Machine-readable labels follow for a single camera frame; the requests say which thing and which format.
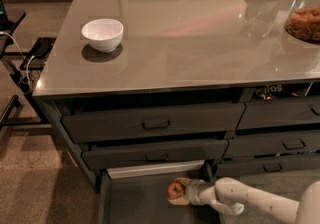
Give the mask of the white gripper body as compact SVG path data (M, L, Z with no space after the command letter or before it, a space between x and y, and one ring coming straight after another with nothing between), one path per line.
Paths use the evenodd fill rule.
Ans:
M186 187L186 198L192 205L203 205L200 200L200 187L205 184L205 181L199 179L192 179Z

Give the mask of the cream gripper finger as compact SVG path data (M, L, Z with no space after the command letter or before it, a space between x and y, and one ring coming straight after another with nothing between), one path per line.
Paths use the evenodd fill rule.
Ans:
M168 201L172 205L176 205L176 206L187 206L190 204L190 201L187 200L184 196L179 196L177 198L169 198Z
M191 182L191 179L185 177L178 177L174 180L175 188L186 188L187 185Z

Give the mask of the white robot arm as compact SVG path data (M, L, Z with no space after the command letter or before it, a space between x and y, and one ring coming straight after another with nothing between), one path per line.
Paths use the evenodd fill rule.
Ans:
M176 178L167 187L173 205L209 205L219 213L237 216L248 204L281 224L320 224L320 182L314 182L295 201L224 177L215 183Z

